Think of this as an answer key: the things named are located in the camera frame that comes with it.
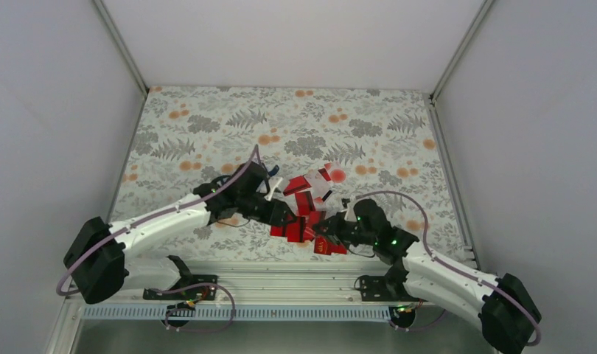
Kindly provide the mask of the red card gold ribbon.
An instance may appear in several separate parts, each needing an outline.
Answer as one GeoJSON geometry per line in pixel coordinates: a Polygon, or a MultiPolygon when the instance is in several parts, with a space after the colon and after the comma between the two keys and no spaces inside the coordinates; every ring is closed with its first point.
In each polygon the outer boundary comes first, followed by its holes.
{"type": "Polygon", "coordinates": [[[335,244],[324,237],[317,237],[313,242],[313,251],[315,254],[332,255],[347,254],[347,249],[342,244],[335,244]]]}

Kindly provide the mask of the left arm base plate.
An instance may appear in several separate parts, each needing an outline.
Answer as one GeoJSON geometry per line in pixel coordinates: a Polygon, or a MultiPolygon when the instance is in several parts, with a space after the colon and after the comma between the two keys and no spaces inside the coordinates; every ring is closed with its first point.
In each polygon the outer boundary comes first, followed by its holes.
{"type": "Polygon", "coordinates": [[[185,302],[189,300],[212,301],[216,296],[217,275],[204,274],[192,275],[179,279],[168,291],[168,294],[161,294],[151,289],[144,289],[142,298],[144,300],[163,300],[185,302]]]}

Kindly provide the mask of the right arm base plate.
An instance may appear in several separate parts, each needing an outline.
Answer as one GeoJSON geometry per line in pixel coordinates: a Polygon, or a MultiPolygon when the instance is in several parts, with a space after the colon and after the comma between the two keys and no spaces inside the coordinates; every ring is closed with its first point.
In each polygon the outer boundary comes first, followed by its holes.
{"type": "Polygon", "coordinates": [[[355,280],[354,289],[363,302],[418,302],[402,284],[389,282],[384,276],[362,275],[355,280]]]}

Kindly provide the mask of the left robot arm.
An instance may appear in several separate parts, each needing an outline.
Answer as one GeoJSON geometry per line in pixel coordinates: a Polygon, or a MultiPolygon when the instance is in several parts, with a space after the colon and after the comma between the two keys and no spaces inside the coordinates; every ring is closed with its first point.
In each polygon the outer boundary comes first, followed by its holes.
{"type": "Polygon", "coordinates": [[[273,196],[281,184],[280,178],[251,162],[229,177],[219,176],[176,202],[138,217],[114,223],[92,218],[65,253],[65,278],[72,279],[76,285],[73,292],[89,305],[130,289],[150,289],[180,299],[191,288],[184,262],[176,256],[161,260],[138,256],[163,240],[236,214],[275,227],[296,221],[289,205],[273,196]]]}

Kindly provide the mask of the blue card holder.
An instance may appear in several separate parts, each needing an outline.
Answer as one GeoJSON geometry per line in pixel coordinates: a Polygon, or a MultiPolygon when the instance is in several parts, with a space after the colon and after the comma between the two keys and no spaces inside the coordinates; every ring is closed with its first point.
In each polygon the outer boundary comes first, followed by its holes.
{"type": "Polygon", "coordinates": [[[274,165],[272,168],[265,168],[265,172],[267,173],[267,178],[272,178],[274,176],[276,176],[279,173],[280,170],[280,166],[279,165],[274,165]]]}

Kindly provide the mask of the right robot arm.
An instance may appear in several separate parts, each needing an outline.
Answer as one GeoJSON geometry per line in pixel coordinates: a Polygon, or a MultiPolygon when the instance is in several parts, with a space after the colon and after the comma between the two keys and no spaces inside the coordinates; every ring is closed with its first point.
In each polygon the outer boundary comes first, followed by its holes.
{"type": "Polygon", "coordinates": [[[335,246],[369,246],[389,267],[379,285],[361,288],[365,301],[432,302],[476,326],[500,353],[521,353],[537,340],[541,313],[517,277],[496,277],[441,257],[416,235],[392,225],[371,199],[311,229],[335,246]]]}

